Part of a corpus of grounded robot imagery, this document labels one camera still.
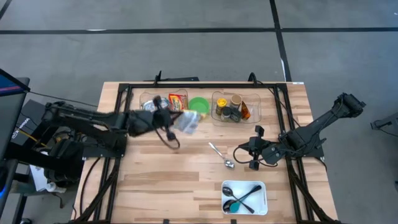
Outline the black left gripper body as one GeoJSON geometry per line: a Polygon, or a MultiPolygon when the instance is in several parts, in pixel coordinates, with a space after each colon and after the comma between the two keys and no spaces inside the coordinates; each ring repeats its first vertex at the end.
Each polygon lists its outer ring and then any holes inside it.
{"type": "Polygon", "coordinates": [[[158,132],[162,127],[160,116],[146,110],[131,110],[128,112],[127,132],[130,137],[141,136],[150,132],[158,132]]]}

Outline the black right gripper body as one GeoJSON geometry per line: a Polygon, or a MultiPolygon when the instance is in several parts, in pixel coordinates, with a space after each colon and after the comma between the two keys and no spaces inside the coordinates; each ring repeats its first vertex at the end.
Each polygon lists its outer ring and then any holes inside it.
{"type": "Polygon", "coordinates": [[[279,143],[265,141],[261,148],[261,156],[269,165],[276,165],[280,160],[279,143]]]}

